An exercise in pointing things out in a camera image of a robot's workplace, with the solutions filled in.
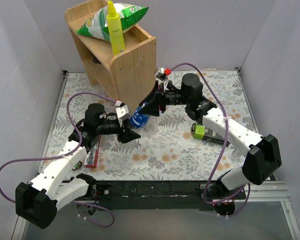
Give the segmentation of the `blue label water bottle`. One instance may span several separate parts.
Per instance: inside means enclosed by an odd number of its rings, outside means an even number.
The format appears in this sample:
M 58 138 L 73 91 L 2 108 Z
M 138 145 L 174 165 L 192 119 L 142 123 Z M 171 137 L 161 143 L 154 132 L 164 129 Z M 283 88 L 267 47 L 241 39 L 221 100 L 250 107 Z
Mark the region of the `blue label water bottle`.
M 144 102 L 142 106 L 138 106 L 137 109 L 133 112 L 132 116 L 129 119 L 129 124 L 134 129 L 144 128 L 148 121 L 150 120 L 150 115 L 148 114 L 140 114 L 139 111 L 147 105 L 147 102 Z

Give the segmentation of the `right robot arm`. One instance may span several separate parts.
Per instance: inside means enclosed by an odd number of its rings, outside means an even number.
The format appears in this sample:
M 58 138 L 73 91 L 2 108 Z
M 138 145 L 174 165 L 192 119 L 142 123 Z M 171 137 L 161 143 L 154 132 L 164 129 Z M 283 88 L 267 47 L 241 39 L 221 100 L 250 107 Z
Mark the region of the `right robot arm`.
M 226 138 L 245 157 L 242 166 L 224 173 L 208 188 L 216 198 L 227 199 L 249 183 L 261 185 L 282 165 L 277 138 L 271 134 L 262 136 L 225 118 L 222 110 L 203 96 L 203 84 L 196 74 L 185 74 L 180 88 L 171 81 L 167 85 L 156 81 L 149 95 L 139 103 L 139 113 L 158 117 L 168 105 L 184 105 L 193 121 Z

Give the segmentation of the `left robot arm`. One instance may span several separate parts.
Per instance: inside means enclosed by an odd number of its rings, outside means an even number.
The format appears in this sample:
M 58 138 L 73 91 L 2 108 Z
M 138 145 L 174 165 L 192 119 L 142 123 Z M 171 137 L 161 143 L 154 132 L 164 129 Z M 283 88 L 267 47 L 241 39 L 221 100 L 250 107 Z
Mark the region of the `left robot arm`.
M 97 181 L 90 175 L 80 173 L 65 185 L 62 182 L 99 143 L 102 135 L 116 135 L 122 144 L 141 137 L 128 126 L 131 116 L 128 106 L 119 101 L 116 104 L 115 112 L 109 114 L 102 104 L 90 104 L 84 118 L 74 124 L 57 158 L 30 182 L 17 186 L 15 210 L 18 216 L 45 229 L 57 212 L 75 199 L 96 200 L 99 197 Z

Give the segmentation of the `clear plastic bottle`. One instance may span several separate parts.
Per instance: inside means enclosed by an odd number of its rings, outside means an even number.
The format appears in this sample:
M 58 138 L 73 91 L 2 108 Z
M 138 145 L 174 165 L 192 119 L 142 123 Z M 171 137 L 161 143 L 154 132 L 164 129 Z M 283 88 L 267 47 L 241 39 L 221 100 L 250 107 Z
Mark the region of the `clear plastic bottle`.
M 158 118 L 151 116 L 147 122 L 146 129 L 148 132 L 156 132 L 158 130 Z

